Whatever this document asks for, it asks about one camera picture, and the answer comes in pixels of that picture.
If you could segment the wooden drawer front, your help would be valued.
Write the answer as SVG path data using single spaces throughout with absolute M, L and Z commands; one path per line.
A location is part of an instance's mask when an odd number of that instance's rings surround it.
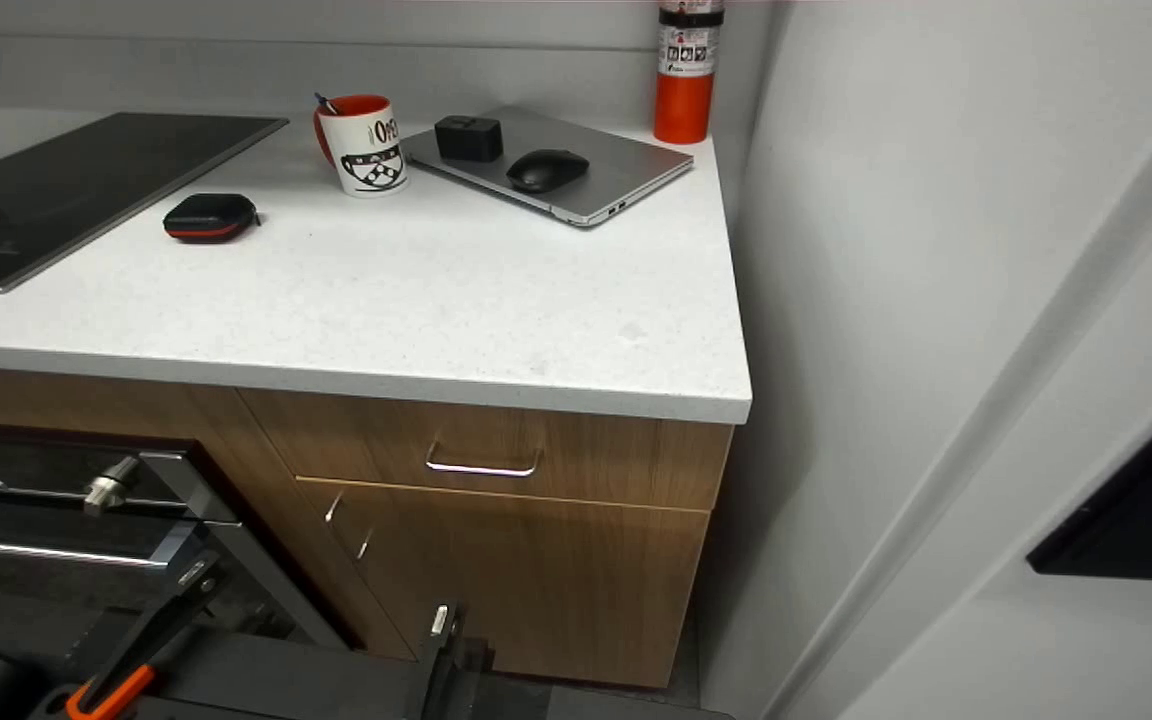
M 719 423 L 622 421 L 520 410 L 242 394 L 276 455 L 303 479 L 384 479 L 461 493 L 710 507 L 731 434 Z M 533 479 L 435 475 L 424 454 L 540 455 Z

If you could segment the wooden cabinet door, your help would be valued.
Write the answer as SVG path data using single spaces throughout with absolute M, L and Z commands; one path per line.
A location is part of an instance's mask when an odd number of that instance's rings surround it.
M 367 653 L 411 656 L 438 606 L 515 675 L 665 689 L 706 520 L 681 507 L 303 479 L 315 559 Z M 323 530 L 342 493 L 373 526 L 348 559 Z

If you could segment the black clamp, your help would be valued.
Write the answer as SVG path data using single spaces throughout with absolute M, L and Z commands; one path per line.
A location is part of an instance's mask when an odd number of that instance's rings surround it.
M 427 624 L 415 681 L 415 720 L 468 720 L 474 681 L 491 668 L 497 653 L 464 636 L 464 610 L 438 606 Z

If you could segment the black power adapter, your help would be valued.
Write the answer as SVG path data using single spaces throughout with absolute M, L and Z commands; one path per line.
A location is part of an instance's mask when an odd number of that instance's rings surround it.
M 435 149 L 443 162 L 497 162 L 502 153 L 502 137 L 491 115 L 443 115 L 435 124 Z

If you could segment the orange handled clamp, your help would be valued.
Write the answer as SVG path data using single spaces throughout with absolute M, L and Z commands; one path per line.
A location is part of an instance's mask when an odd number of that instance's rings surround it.
M 162 664 L 197 636 L 200 594 L 174 594 L 142 612 L 112 661 L 68 693 L 63 720 L 123 720 L 123 713 L 160 681 Z

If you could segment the silver laptop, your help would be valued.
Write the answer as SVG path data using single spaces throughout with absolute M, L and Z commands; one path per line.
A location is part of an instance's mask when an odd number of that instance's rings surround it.
M 690 173 L 685 153 L 520 110 L 443 115 L 404 158 L 570 227 L 601 227 Z

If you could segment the orange white bottle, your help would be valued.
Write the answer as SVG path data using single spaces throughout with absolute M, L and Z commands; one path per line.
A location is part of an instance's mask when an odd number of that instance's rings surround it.
M 724 0 L 660 0 L 654 115 L 668 146 L 706 137 Z

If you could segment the black computer mouse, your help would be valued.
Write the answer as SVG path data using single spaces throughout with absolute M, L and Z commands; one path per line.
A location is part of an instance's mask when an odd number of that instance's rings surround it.
M 542 195 L 568 179 L 578 179 L 588 173 L 588 162 L 577 158 L 577 153 L 564 153 L 564 149 L 534 149 L 534 153 L 522 153 L 513 167 L 508 167 L 508 183 L 515 191 L 529 191 L 529 195 Z

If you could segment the white red patterned mug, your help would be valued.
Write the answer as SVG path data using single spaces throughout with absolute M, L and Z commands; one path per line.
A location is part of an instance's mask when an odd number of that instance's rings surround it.
M 389 97 L 326 97 L 337 115 L 310 115 L 323 162 L 342 191 L 392 191 L 409 179 Z

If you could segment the black induction cooktop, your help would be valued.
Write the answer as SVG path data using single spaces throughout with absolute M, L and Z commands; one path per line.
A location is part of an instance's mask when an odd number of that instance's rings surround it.
M 0 158 L 0 293 L 276 130 L 276 115 L 112 112 Z

